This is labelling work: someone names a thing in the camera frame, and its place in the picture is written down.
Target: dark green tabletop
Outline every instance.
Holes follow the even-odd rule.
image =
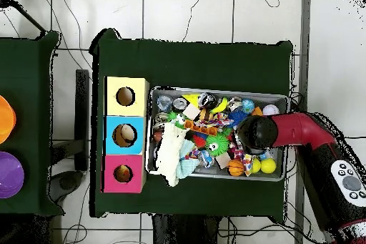
[[[16,113],[16,126],[0,151],[18,158],[24,184],[13,197],[0,199],[0,213],[60,215],[48,196],[51,162],[50,62],[59,42],[55,31],[36,40],[0,38],[0,95]]]
[[[90,49],[93,62],[91,214],[181,213],[253,215],[283,219],[284,180],[262,182],[188,177],[168,187],[148,175],[141,194],[102,193],[103,78],[143,77],[150,87],[167,85],[268,94],[289,94],[292,44],[174,43],[126,40],[101,31]]]

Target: remote control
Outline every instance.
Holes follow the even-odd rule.
[[[359,207],[366,207],[366,189],[353,166],[344,160],[332,164],[331,172],[346,200]]]

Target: yellow ball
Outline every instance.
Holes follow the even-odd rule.
[[[272,174],[276,170],[276,162],[272,158],[262,160],[261,170],[265,174]]]
[[[260,161],[255,158],[252,162],[252,169],[250,170],[252,173],[256,173],[256,172],[259,172],[260,170]]]

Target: metal tray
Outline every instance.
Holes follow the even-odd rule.
[[[154,169],[154,148],[157,146],[152,137],[152,126],[155,115],[159,112],[157,106],[157,97],[160,95],[167,95],[173,98],[178,98],[182,94],[200,94],[202,92],[209,92],[217,97],[241,97],[242,99],[250,99],[254,101],[255,106],[263,108],[265,105],[274,104],[278,107],[281,114],[289,112],[290,99],[281,94],[257,94],[250,92],[226,92],[221,90],[209,90],[209,89],[188,89],[179,87],[153,87],[149,92],[148,101],[148,120],[147,120],[147,143],[146,143],[146,155],[145,155],[145,168],[146,170],[157,175],[157,171]],[[269,150],[274,160],[276,160],[277,168],[272,174],[264,174],[259,171],[255,174],[251,174],[247,177],[245,174],[239,177],[233,177],[228,173],[227,168],[221,170],[219,165],[214,163],[210,168],[197,167],[196,170],[190,175],[190,177],[210,177],[218,179],[231,179],[231,180],[260,180],[260,181],[280,181],[285,176],[285,166],[287,161],[286,147],[278,147]]]

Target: pink box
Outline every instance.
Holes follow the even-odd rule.
[[[144,186],[144,158],[142,155],[106,155],[105,156],[104,189],[102,192],[132,192],[140,193]],[[118,166],[126,165],[131,168],[132,178],[127,183],[118,182],[114,171]]]

